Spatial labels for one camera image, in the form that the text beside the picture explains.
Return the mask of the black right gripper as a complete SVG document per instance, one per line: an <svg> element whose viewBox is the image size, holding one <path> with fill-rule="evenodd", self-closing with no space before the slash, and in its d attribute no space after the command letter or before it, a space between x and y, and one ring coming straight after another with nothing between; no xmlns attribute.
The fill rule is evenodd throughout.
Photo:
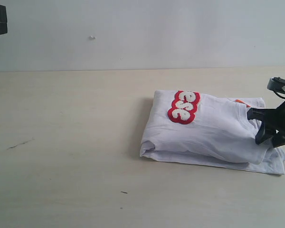
<svg viewBox="0 0 285 228"><path fill-rule="evenodd" d="M247 118L261 121L255 136L257 145L268 140L274 148L285 145L285 101L276 109L250 108L247 111Z"/></svg>

